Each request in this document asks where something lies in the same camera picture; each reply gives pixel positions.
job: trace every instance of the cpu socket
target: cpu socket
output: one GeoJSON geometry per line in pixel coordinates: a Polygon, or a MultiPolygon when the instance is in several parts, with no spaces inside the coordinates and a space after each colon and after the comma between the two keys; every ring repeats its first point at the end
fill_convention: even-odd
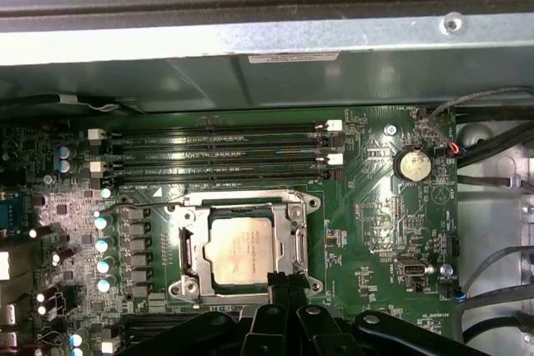
{"type": "Polygon", "coordinates": [[[267,273],[302,273],[307,295],[307,219],[320,199],[289,189],[189,193],[165,208],[179,229],[180,280],[169,296],[191,303],[267,302],[267,273]]]}

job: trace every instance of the sticker label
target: sticker label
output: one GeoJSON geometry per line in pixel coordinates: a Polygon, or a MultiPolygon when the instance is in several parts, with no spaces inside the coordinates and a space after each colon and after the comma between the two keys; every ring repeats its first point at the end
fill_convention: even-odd
{"type": "Polygon", "coordinates": [[[249,56],[251,64],[261,63],[298,63],[298,62],[331,62],[339,53],[292,53],[292,54],[261,54],[249,56]]]}

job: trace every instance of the gray cable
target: gray cable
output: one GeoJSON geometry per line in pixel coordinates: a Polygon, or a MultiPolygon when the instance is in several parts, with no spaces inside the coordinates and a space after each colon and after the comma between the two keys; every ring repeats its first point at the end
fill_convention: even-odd
{"type": "Polygon", "coordinates": [[[463,293],[468,293],[469,289],[471,288],[471,285],[476,281],[477,278],[480,277],[484,271],[490,267],[493,263],[501,260],[502,258],[505,258],[506,256],[514,253],[520,253],[520,252],[534,252],[534,246],[510,246],[508,248],[503,248],[501,250],[497,250],[490,256],[488,256],[481,264],[478,266],[478,268],[475,270],[473,274],[467,279],[466,283],[463,287],[461,287],[461,291],[463,293]]]}
{"type": "Polygon", "coordinates": [[[509,93],[509,92],[532,93],[533,90],[534,88],[530,88],[530,87],[504,87],[504,88],[489,89],[486,91],[480,91],[480,92],[470,93],[465,96],[460,96],[459,98],[452,99],[438,106],[431,113],[431,115],[428,116],[428,125],[441,139],[443,139],[446,142],[448,146],[451,146],[454,142],[439,129],[439,127],[437,126],[437,122],[436,122],[437,116],[443,113],[445,110],[453,106],[456,106],[458,104],[470,102],[471,100],[475,100],[478,98],[485,98],[487,96],[493,96],[493,95],[498,95],[501,93],[509,93]]]}
{"type": "Polygon", "coordinates": [[[534,298],[534,284],[528,284],[481,293],[480,295],[476,295],[473,298],[469,298],[466,301],[459,303],[452,309],[452,333],[454,340],[463,343],[464,339],[461,318],[466,310],[532,298],[534,298]]]}

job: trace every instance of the black cable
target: black cable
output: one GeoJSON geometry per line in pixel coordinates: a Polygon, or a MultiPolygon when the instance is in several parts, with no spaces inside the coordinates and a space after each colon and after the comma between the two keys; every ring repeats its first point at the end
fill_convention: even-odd
{"type": "Polygon", "coordinates": [[[517,302],[534,298],[534,284],[517,285],[515,287],[501,288],[481,293],[459,303],[452,309],[452,327],[454,340],[463,343],[461,318],[465,311],[473,308],[483,308],[493,304],[517,302]]]}
{"type": "Polygon", "coordinates": [[[514,253],[520,252],[534,252],[534,246],[510,246],[508,248],[503,248],[492,253],[490,256],[484,259],[484,261],[478,266],[473,274],[467,279],[466,283],[462,286],[461,290],[463,293],[468,293],[472,284],[480,277],[487,268],[489,268],[495,262],[505,258],[506,256],[514,253]]]}
{"type": "Polygon", "coordinates": [[[527,121],[534,119],[534,105],[531,106],[489,106],[457,108],[456,124],[481,123],[485,121],[527,121]]]}
{"type": "MultiPolygon", "coordinates": [[[[499,177],[470,177],[468,175],[458,175],[458,183],[463,183],[465,185],[475,185],[477,187],[496,187],[496,188],[509,188],[510,179],[509,178],[499,178],[499,177]]],[[[527,181],[521,181],[521,189],[527,193],[534,194],[534,185],[528,183],[527,181]]]]}
{"type": "Polygon", "coordinates": [[[521,322],[515,317],[495,317],[489,318],[488,320],[480,321],[472,326],[470,326],[463,333],[464,343],[468,343],[472,339],[478,337],[481,333],[490,331],[495,328],[504,328],[504,327],[515,327],[520,328],[521,322]]]}
{"type": "Polygon", "coordinates": [[[87,106],[93,110],[98,110],[102,112],[109,112],[114,109],[120,109],[125,113],[143,113],[135,108],[125,106],[123,104],[117,103],[115,100],[110,98],[103,97],[92,97],[92,96],[78,96],[78,95],[58,95],[58,94],[48,94],[48,95],[33,95],[26,96],[23,98],[11,98],[0,100],[0,110],[6,108],[22,108],[28,106],[43,106],[46,104],[72,104],[87,106]]]}
{"type": "Polygon", "coordinates": [[[533,138],[534,122],[520,124],[487,141],[471,146],[466,155],[458,159],[457,167],[464,168],[478,163],[533,138]]]}
{"type": "Polygon", "coordinates": [[[458,104],[462,104],[465,102],[470,102],[471,100],[475,100],[478,98],[485,98],[487,96],[493,96],[501,93],[510,93],[510,92],[529,92],[532,93],[534,89],[530,87],[504,87],[504,88],[496,88],[496,89],[489,89],[486,91],[480,91],[475,93],[470,93],[465,96],[460,96],[459,98],[452,99],[448,102],[442,103],[440,106],[438,106],[428,117],[428,125],[429,127],[441,138],[449,148],[453,148],[453,152],[455,152],[454,148],[457,149],[457,145],[448,137],[448,135],[444,134],[439,127],[437,126],[437,116],[439,116],[441,113],[443,113],[448,108],[452,108],[454,106],[457,106],[458,104]]]}

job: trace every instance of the motherboard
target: motherboard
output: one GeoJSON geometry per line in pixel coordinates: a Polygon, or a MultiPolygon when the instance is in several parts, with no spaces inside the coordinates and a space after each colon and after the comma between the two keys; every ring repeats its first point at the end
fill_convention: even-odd
{"type": "MultiPolygon", "coordinates": [[[[313,108],[3,128],[3,346],[115,353],[205,310],[237,317],[266,303],[274,271],[301,274],[310,303],[347,318],[376,309],[450,336],[456,160],[427,114],[313,108]]],[[[439,125],[453,138],[454,113],[439,125]]]]}

